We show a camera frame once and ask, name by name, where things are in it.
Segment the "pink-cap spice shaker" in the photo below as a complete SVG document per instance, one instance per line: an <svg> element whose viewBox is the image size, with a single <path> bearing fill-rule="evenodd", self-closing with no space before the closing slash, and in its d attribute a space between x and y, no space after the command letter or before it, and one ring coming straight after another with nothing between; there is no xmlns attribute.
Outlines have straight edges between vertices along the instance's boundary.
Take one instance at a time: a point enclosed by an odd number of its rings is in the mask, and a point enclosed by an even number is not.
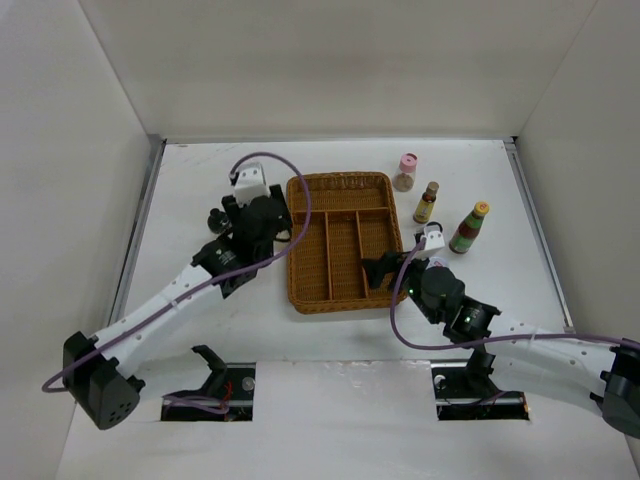
<svg viewBox="0 0 640 480"><path fill-rule="evenodd" d="M418 158L414 153L401 156L397 170L392 178L393 187L399 192L410 191L415 182Z"/></svg>

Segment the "white-lid sauce jar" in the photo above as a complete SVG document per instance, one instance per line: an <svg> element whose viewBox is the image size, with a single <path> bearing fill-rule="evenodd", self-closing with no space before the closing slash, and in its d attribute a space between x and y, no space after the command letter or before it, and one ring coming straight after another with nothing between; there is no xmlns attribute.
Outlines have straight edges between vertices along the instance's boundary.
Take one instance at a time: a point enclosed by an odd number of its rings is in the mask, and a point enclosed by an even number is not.
<svg viewBox="0 0 640 480"><path fill-rule="evenodd" d="M448 268L449 267L449 262L442 257L439 256L432 256L429 258L429 262L427 265L428 268L434 268L434 267L444 267L444 268Z"/></svg>

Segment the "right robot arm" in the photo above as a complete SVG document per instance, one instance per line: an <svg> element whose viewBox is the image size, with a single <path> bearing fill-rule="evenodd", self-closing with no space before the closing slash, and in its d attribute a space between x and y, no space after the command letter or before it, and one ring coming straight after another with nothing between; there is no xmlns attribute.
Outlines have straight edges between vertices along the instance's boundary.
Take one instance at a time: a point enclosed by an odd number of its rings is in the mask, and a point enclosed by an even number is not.
<svg viewBox="0 0 640 480"><path fill-rule="evenodd" d="M464 384L483 396L493 389L533 393L600 416L615 430L639 435L639 344L602 335L550 333L504 318L500 310L467 295L445 266L415 251L365 259L370 287L393 277L394 296L406 294L426 320L443 327L439 350L469 349Z"/></svg>

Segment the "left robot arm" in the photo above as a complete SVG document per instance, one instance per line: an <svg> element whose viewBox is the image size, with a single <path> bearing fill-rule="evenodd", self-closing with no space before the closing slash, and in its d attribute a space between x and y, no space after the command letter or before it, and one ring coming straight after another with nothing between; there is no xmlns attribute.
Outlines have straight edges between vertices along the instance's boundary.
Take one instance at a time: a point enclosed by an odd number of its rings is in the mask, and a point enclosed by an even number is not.
<svg viewBox="0 0 640 480"><path fill-rule="evenodd" d="M279 234L292 230L278 184L260 186L249 200L234 192L222 206L229 229L206 243L169 285L109 327L65 340L63 387L98 429L121 423L145 397L175 397L191 406L223 390L226 365L205 345L192 349L205 362L190 375L193 390L161 391L147 368L152 354L183 322L226 300L270 265Z"/></svg>

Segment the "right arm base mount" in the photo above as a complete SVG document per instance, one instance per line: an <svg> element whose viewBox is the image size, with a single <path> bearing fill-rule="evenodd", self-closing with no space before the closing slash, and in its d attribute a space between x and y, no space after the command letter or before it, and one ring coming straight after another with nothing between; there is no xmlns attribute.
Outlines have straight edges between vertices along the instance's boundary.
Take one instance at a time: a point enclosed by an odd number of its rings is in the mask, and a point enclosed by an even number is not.
<svg viewBox="0 0 640 480"><path fill-rule="evenodd" d="M529 420L522 392L500 390L489 378L494 357L474 352L466 360L431 364L440 421Z"/></svg>

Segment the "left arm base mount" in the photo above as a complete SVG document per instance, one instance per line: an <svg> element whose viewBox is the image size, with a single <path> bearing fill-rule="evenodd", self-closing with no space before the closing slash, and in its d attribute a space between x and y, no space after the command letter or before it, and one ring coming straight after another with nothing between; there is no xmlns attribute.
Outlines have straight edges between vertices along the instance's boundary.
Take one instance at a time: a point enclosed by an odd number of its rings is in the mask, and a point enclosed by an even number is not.
<svg viewBox="0 0 640 480"><path fill-rule="evenodd" d="M163 422L248 422L253 420L255 363L226 363L206 345L192 352L202 358L208 375L197 387L182 388L163 400Z"/></svg>

